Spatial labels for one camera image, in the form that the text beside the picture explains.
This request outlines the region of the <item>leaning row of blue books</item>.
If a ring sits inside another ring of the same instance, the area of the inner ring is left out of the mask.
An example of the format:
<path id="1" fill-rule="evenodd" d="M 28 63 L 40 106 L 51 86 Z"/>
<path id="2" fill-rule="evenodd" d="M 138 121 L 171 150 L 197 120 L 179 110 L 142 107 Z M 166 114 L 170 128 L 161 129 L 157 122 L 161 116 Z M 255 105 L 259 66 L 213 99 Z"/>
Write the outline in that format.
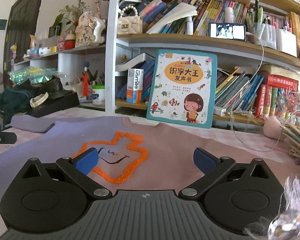
<path id="1" fill-rule="evenodd" d="M 250 67 L 235 67 L 229 72 L 218 68 L 215 107 L 231 111 L 249 111 L 264 80 Z"/>

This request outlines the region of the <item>white bookshelf frame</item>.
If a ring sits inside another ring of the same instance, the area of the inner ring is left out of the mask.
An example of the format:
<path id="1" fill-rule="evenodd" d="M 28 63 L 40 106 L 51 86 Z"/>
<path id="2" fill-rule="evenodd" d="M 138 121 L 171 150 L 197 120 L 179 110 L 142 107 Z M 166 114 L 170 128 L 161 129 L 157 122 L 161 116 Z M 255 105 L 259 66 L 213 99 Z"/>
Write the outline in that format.
<path id="1" fill-rule="evenodd" d="M 137 48 L 176 49 L 219 53 L 243 59 L 262 60 L 280 67 L 300 72 L 300 59 L 277 50 L 262 48 L 247 42 L 223 40 L 207 36 L 184 34 L 117 34 L 117 19 L 120 0 L 110 0 L 106 38 L 106 92 L 105 113 L 114 115 L 115 105 L 115 65 L 117 48 L 135 50 Z"/>

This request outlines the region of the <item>teal children's picture book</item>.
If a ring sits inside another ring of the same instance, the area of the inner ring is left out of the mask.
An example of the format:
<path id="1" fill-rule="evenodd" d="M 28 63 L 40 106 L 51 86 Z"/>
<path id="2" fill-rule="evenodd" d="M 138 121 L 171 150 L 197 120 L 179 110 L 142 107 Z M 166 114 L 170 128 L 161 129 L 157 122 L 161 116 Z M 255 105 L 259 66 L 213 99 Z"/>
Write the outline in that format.
<path id="1" fill-rule="evenodd" d="M 160 49 L 154 66 L 147 118 L 211 128 L 215 107 L 217 55 Z"/>

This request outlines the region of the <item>pink plush toy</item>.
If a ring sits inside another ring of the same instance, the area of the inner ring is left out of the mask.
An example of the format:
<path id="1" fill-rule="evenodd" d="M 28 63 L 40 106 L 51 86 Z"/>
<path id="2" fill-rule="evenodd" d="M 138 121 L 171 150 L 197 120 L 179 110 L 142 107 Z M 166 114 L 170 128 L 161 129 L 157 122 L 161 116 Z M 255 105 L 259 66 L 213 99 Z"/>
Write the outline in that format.
<path id="1" fill-rule="evenodd" d="M 276 116 L 270 116 L 263 126 L 263 134 L 271 139 L 285 140 L 285 135 L 282 134 L 281 122 Z"/>

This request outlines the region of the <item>red dictionary books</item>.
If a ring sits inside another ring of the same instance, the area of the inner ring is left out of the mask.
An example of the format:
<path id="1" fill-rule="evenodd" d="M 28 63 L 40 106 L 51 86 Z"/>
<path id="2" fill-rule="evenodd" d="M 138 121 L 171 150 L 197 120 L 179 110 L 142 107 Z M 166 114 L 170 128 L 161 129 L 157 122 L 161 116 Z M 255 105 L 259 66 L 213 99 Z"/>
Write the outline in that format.
<path id="1" fill-rule="evenodd" d="M 286 113 L 279 107 L 279 97 L 285 92 L 296 92 L 299 86 L 299 78 L 293 79 L 279 74 L 270 74 L 267 71 L 259 71 L 263 77 L 262 83 L 257 90 L 253 112 L 257 118 L 269 116 L 285 117 Z"/>

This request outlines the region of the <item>white power adapter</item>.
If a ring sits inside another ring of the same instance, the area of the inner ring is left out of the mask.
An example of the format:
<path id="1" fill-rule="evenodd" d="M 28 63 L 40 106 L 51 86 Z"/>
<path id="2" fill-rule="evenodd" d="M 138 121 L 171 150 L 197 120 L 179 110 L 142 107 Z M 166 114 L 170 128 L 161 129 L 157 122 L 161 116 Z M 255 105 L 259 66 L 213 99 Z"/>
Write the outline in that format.
<path id="1" fill-rule="evenodd" d="M 226 115 L 226 109 L 223 107 L 215 106 L 214 107 L 214 115 L 223 117 Z"/>

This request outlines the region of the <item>black case on left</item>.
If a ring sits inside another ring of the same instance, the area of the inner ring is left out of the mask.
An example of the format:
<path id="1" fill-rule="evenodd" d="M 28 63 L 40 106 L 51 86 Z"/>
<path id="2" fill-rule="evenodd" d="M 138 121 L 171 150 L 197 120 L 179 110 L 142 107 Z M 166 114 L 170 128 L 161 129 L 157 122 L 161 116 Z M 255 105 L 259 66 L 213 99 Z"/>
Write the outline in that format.
<path id="1" fill-rule="evenodd" d="M 79 98 L 76 92 L 68 90 L 66 94 L 57 99 L 47 99 L 43 104 L 29 110 L 26 114 L 40 118 L 58 111 L 79 106 Z"/>

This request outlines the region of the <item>pink and lilac sweater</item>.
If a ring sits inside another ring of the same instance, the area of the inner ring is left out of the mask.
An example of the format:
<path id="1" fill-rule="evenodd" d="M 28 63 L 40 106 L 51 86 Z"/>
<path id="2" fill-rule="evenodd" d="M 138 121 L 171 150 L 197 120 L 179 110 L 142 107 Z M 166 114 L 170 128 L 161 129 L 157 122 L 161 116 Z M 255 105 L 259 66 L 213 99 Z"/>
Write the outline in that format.
<path id="1" fill-rule="evenodd" d="M 193 161 L 198 147 L 217 156 L 249 163 L 254 155 L 235 145 L 202 138 L 167 124 L 141 125 L 127 117 L 33 118 L 16 116 L 13 128 L 35 131 L 40 137 L 0 154 L 0 198 L 30 158 L 53 163 L 96 149 L 91 179 L 116 190 L 180 191 L 202 177 Z"/>

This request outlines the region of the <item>white quilted pearl handbag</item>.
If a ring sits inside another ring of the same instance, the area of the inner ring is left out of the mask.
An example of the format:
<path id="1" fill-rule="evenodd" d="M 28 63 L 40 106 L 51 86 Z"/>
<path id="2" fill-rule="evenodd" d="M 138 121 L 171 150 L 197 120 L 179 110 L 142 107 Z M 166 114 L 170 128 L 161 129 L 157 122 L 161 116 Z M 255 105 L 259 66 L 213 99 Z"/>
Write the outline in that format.
<path id="1" fill-rule="evenodd" d="M 134 16 L 124 16 L 126 10 L 134 12 Z M 141 34 L 142 33 L 142 17 L 139 15 L 136 7 L 133 5 L 125 6 L 118 18 L 117 33 L 119 35 L 125 34 Z"/>

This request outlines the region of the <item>stack of books on table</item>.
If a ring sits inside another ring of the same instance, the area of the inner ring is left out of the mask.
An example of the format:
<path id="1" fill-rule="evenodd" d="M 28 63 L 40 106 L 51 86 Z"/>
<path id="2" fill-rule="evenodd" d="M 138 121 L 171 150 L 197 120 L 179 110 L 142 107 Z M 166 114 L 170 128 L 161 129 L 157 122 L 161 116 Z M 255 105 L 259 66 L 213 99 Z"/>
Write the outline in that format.
<path id="1" fill-rule="evenodd" d="M 291 150 L 290 155 L 295 158 L 298 158 L 297 164 L 300 165 L 300 127 L 285 124 L 283 127 L 282 133 L 287 137 Z"/>

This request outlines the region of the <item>iridescent wrapped bundle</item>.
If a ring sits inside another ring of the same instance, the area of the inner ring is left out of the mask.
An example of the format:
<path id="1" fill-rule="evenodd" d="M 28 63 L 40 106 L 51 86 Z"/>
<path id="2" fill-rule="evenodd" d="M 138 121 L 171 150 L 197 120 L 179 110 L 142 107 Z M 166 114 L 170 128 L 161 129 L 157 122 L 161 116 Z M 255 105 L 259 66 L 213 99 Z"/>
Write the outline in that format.
<path id="1" fill-rule="evenodd" d="M 63 72 L 59 72 L 53 68 L 36 68 L 26 67 L 20 70 L 8 72 L 10 80 L 14 85 L 21 85 L 25 81 L 30 81 L 31 84 L 45 83 L 52 80 L 53 77 L 67 77 Z"/>

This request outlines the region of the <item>white usmile box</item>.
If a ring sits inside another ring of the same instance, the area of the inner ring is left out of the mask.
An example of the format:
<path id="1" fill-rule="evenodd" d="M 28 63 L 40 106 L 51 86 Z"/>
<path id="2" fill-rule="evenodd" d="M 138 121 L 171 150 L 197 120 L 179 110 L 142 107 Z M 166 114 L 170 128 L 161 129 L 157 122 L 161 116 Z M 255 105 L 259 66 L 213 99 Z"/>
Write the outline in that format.
<path id="1" fill-rule="evenodd" d="M 143 69 L 129 69 L 127 78 L 127 95 L 128 103 L 141 103 L 143 91 Z"/>

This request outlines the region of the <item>white pen cup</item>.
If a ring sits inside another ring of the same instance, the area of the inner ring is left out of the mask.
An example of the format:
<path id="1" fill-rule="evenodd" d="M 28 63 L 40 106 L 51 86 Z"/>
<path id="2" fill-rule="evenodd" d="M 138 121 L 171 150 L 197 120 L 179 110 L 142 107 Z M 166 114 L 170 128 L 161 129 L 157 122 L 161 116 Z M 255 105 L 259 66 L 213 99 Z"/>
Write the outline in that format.
<path id="1" fill-rule="evenodd" d="M 91 99 L 92 99 L 93 105 L 96 105 L 96 106 L 105 105 L 105 86 L 104 85 L 92 85 Z"/>

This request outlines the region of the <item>upper shelf book row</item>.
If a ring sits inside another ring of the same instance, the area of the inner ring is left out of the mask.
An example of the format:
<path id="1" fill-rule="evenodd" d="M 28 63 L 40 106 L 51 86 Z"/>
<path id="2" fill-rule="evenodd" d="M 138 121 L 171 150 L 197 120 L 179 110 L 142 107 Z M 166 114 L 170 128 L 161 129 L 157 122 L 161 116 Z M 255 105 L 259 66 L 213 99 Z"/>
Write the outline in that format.
<path id="1" fill-rule="evenodd" d="M 154 0 L 143 12 L 145 34 L 206 36 L 210 23 L 243 23 L 251 0 Z"/>

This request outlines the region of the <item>red tassel ornament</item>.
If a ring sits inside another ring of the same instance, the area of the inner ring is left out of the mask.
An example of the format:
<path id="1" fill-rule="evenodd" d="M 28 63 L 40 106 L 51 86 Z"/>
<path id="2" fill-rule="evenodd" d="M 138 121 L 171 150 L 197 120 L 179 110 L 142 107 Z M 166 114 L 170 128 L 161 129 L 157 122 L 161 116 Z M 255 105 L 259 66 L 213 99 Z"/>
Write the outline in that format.
<path id="1" fill-rule="evenodd" d="M 89 77 L 87 67 L 84 68 L 83 72 L 83 96 L 89 96 Z"/>

